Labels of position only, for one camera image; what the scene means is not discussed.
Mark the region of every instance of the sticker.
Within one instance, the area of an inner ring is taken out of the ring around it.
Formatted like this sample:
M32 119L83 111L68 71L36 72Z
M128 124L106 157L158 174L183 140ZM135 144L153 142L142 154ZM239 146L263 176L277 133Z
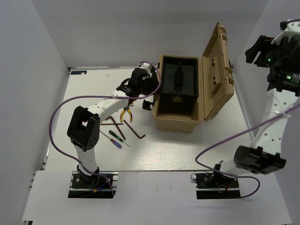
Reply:
M72 71L71 72L71 75L83 75L83 74L86 74L87 73L87 71L85 70L85 71Z

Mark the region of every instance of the toolbox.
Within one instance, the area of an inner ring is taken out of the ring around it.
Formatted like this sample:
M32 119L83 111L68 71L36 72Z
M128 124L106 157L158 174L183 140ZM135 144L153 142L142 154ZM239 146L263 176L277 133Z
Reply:
M162 55L159 64L162 86L151 109L158 130L191 133L233 96L226 30L219 22L201 59Z

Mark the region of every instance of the yellow pliers handle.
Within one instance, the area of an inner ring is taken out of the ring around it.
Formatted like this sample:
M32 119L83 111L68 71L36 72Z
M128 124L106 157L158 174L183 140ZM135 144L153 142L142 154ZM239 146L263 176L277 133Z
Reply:
M130 109L129 109L128 106L125 107L125 108L123 108L123 111L121 112L121 115L120 115L120 122L121 122L121 123L123 122L123 116L124 116L124 114L125 114L125 111L128 112L129 117L130 117L130 122L132 122L132 113L131 113L131 111L130 111Z

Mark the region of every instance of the tan toolbox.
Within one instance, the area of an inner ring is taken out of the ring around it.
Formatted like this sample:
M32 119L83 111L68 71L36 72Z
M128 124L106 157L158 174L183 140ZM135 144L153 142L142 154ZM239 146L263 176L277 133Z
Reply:
M161 73L166 57L198 60L199 95L193 102L184 102L178 97L165 99L160 94L155 95L151 112L156 120L156 128L191 133L203 120L213 119L233 96L233 77L227 53L226 30L219 22L216 24L201 59L161 56L159 69Z

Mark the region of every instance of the white wall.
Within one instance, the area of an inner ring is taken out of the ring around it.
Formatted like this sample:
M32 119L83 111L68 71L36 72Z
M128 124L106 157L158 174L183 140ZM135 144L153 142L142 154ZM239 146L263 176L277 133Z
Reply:
M0 220L19 224L68 69L30 0L0 2Z
M250 126L258 124L266 106L267 75L269 70L246 63L245 51L252 47L260 35L275 37L281 31L281 21L299 18L300 1L270 0L253 29L241 55L234 65L235 82ZM282 157L287 159L276 178L285 198L293 224L300 224L299 159L300 159L300 111L292 113L282 142Z
M268 0L32 0L68 67L201 57L215 24L234 63Z

